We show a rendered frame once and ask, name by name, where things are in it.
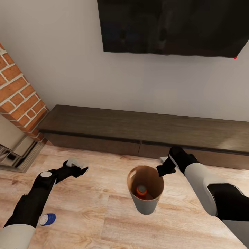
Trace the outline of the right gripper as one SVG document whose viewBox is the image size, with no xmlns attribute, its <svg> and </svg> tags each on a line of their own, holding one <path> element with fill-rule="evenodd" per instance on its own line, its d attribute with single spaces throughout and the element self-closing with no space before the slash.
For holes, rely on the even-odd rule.
<svg viewBox="0 0 249 249">
<path fill-rule="evenodd" d="M 166 175 L 171 173 L 176 173 L 175 167 L 170 167 L 167 165 L 166 161 L 163 165 L 158 165 L 157 170 L 159 172 L 159 175 Z"/>
</svg>

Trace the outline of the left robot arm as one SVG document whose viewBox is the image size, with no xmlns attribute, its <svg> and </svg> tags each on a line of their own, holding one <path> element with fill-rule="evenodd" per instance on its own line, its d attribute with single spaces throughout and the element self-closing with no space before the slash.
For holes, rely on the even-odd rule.
<svg viewBox="0 0 249 249">
<path fill-rule="evenodd" d="M 29 194 L 19 199 L 13 215 L 0 231 L 0 249 L 28 249 L 54 186 L 66 177 L 83 175 L 88 170 L 88 167 L 81 170 L 84 166 L 83 162 L 71 157 L 60 169 L 42 172 Z"/>
</svg>

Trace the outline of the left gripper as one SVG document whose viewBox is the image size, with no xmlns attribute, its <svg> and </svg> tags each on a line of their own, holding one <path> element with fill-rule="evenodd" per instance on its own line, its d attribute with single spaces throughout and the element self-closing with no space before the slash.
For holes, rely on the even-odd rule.
<svg viewBox="0 0 249 249">
<path fill-rule="evenodd" d="M 64 162 L 61 167 L 61 169 L 63 169 L 65 172 L 65 178 L 70 177 L 70 176 L 79 177 L 79 175 L 83 175 L 88 170 L 88 167 L 81 170 L 81 168 L 76 165 L 69 167 L 69 166 L 66 166 L 66 163 L 67 161 Z"/>
</svg>

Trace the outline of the trash can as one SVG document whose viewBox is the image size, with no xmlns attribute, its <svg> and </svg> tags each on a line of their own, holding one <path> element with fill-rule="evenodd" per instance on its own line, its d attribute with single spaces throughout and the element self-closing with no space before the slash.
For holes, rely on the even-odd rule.
<svg viewBox="0 0 249 249">
<path fill-rule="evenodd" d="M 136 173 L 130 178 L 134 171 Z M 136 197 L 136 189 L 139 185 L 144 185 L 147 188 L 146 200 Z M 157 169 L 147 165 L 140 165 L 129 172 L 127 186 L 137 210 L 143 215 L 150 215 L 154 212 L 164 191 L 164 179 L 162 175 L 159 175 Z"/>
</svg>

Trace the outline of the can of soda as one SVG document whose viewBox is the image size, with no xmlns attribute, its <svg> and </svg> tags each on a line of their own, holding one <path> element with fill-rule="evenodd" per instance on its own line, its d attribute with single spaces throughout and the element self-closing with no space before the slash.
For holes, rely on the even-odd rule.
<svg viewBox="0 0 249 249">
<path fill-rule="evenodd" d="M 39 224 L 41 226 L 45 226 L 45 225 L 50 225 L 50 224 L 53 224 L 54 221 L 56 219 L 56 215 L 55 214 L 44 214 L 43 216 L 41 216 L 39 218 Z"/>
<path fill-rule="evenodd" d="M 142 200 L 146 200 L 147 188 L 144 185 L 139 185 L 136 189 L 136 197 Z"/>
</svg>

